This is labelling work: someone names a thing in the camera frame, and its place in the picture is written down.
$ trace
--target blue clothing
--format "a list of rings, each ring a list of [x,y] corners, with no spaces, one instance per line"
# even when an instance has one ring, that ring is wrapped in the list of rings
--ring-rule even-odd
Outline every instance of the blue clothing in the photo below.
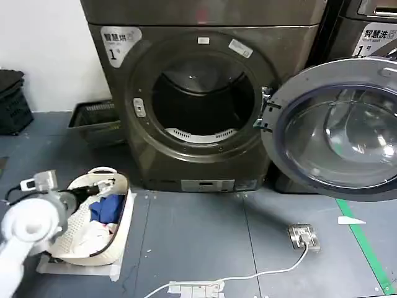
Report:
[[[123,194],[111,194],[100,199],[100,202],[92,203],[91,221],[96,220],[102,224],[117,224],[123,209]]]

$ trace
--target electrical outlet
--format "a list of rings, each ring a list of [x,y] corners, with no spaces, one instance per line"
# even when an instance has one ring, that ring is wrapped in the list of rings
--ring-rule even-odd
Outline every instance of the electrical outlet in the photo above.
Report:
[[[320,243],[317,238],[317,234],[311,225],[290,225],[288,227],[288,232],[292,241],[292,246],[294,250],[304,250],[305,243],[300,240],[301,235],[307,235],[309,240],[309,250],[319,251]]]

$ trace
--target black cable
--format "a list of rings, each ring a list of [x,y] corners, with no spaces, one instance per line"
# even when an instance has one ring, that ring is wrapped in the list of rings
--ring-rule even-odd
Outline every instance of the black cable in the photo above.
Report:
[[[14,186],[6,192],[6,195],[4,196],[4,199],[2,201],[5,202],[7,205],[9,204],[9,196],[13,191],[20,191],[20,185]]]
[[[30,197],[30,196],[32,196],[32,195],[34,195],[34,194],[48,194],[48,191],[32,191],[32,192],[30,192],[30,193],[28,193],[28,194],[26,194],[26,195],[20,197],[19,199],[15,200],[14,202],[11,202],[11,203],[8,202],[8,205],[9,205],[9,206],[16,205],[16,204],[18,204],[20,201],[23,201],[23,200],[27,199],[28,197]]]

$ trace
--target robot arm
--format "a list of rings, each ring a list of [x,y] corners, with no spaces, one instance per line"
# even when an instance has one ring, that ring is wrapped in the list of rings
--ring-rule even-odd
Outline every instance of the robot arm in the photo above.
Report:
[[[28,187],[28,183],[34,183],[34,187]],[[55,171],[35,174],[33,179],[20,183],[22,191],[37,194],[11,204],[6,200],[12,207],[1,223],[4,240],[0,245],[0,298],[10,298],[15,293],[24,274],[26,257],[47,251],[68,229],[68,218],[80,203],[108,191],[113,183],[113,179],[108,179],[92,186],[56,191]]]

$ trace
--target laundry hamper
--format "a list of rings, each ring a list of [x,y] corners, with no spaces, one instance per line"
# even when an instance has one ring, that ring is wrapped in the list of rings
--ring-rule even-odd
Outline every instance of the laundry hamper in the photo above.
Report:
[[[73,189],[76,187],[92,185],[105,179],[115,179],[113,188],[101,196],[91,196],[80,208],[68,219],[68,229],[59,238],[56,239],[54,245],[49,249],[53,258],[64,260],[71,264],[83,266],[102,266],[112,264],[119,259],[124,251],[127,241],[128,231],[133,212],[134,196],[128,185],[128,180],[124,175],[116,172],[116,170],[108,167],[94,168],[88,174],[82,175],[75,179],[68,187]],[[91,220],[91,211],[89,206],[94,202],[99,202],[101,197],[109,194],[125,194],[123,209],[116,231],[109,243],[100,251],[91,253],[90,255],[76,255],[71,250],[74,237],[78,236],[81,230]]]
[[[91,148],[125,143],[121,121],[112,100],[78,104],[68,130],[79,132]]]

